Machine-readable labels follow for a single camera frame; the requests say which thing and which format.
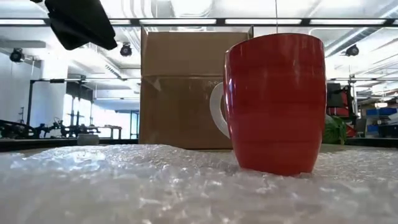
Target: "ceiling pipe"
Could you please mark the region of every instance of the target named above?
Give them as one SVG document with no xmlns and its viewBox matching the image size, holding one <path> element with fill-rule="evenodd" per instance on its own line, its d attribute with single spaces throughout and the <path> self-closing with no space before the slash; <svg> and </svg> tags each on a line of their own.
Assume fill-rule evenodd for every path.
<svg viewBox="0 0 398 224">
<path fill-rule="evenodd" d="M 388 6 L 384 7 L 380 12 L 378 17 L 380 18 L 396 18 L 398 17 L 398 3 L 397 1 L 393 1 Z M 334 41 L 333 43 L 329 44 L 325 49 L 326 57 L 333 56 L 335 54 L 340 53 L 344 49 L 354 45 L 355 43 L 363 40 L 370 35 L 376 33 L 377 31 L 381 30 L 380 27 L 368 27 L 368 28 L 361 28 L 359 30 L 352 30 L 348 32 L 338 40 Z"/>
</svg>

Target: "fluorescent light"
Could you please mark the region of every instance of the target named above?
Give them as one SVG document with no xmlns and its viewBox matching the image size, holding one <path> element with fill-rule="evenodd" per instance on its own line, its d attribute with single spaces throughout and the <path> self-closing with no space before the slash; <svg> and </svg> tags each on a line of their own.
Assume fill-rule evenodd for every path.
<svg viewBox="0 0 398 224">
<path fill-rule="evenodd" d="M 42 19 L 0 19 L 1 25 L 45 25 Z"/>
<path fill-rule="evenodd" d="M 225 24 L 299 24 L 301 19 L 226 19 Z"/>
<path fill-rule="evenodd" d="M 328 25 L 378 25 L 383 24 L 384 19 L 312 19 L 311 24 L 328 24 Z"/>
<path fill-rule="evenodd" d="M 94 100 L 139 100 L 139 97 L 103 97 L 94 98 Z"/>
<path fill-rule="evenodd" d="M 112 25 L 130 25 L 131 22 L 129 19 L 110 19 L 109 20 Z"/>
<path fill-rule="evenodd" d="M 376 108 L 384 108 L 384 107 L 387 107 L 388 104 L 387 103 L 375 103 L 374 106 Z"/>
<path fill-rule="evenodd" d="M 140 24 L 216 24 L 216 19 L 140 19 Z"/>
</svg>

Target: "mug handle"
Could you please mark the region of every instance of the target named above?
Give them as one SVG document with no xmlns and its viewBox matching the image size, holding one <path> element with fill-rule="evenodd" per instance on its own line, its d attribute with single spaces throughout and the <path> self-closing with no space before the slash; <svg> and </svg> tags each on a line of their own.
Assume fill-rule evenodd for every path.
<svg viewBox="0 0 398 224">
<path fill-rule="evenodd" d="M 228 124 L 225 121 L 223 114 L 221 112 L 221 99 L 224 95 L 224 87 L 223 83 L 220 82 L 217 84 L 210 95 L 210 113 L 211 117 L 213 118 L 214 123 L 216 124 L 217 128 L 228 138 L 229 131 L 228 131 Z"/>
</svg>

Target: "window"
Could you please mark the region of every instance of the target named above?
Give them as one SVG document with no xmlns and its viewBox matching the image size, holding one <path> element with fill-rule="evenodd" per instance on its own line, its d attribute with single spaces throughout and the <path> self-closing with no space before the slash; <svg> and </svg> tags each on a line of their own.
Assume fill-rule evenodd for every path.
<svg viewBox="0 0 398 224">
<path fill-rule="evenodd" d="M 91 115 L 91 102 L 85 99 L 80 99 L 80 103 L 77 97 L 73 97 L 69 94 L 65 94 L 63 97 L 63 124 L 70 126 L 73 122 L 77 124 L 77 112 L 79 111 L 79 124 L 86 126 L 90 125 Z"/>
<path fill-rule="evenodd" d="M 92 116 L 93 116 L 93 124 L 97 127 L 103 127 L 108 124 L 108 119 L 111 119 L 111 112 L 114 111 L 105 110 L 100 106 L 93 105 Z M 110 138 L 111 130 L 109 128 L 100 128 L 99 131 L 101 133 L 98 134 L 100 138 Z"/>
<path fill-rule="evenodd" d="M 70 125 L 70 120 L 71 120 L 71 114 L 72 114 L 72 101 L 73 98 L 71 95 L 65 94 L 63 97 L 63 124 L 65 126 Z"/>
<path fill-rule="evenodd" d="M 139 112 L 133 112 L 131 116 L 131 138 L 137 139 L 139 132 Z"/>
</svg>

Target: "cardboard box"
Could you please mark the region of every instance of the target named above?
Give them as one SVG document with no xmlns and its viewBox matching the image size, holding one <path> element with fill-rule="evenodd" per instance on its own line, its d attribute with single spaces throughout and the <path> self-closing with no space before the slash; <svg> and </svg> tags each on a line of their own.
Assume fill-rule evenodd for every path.
<svg viewBox="0 0 398 224">
<path fill-rule="evenodd" d="M 223 80 L 224 54 L 252 32 L 142 33 L 140 144 L 231 149 L 209 99 Z"/>
</svg>

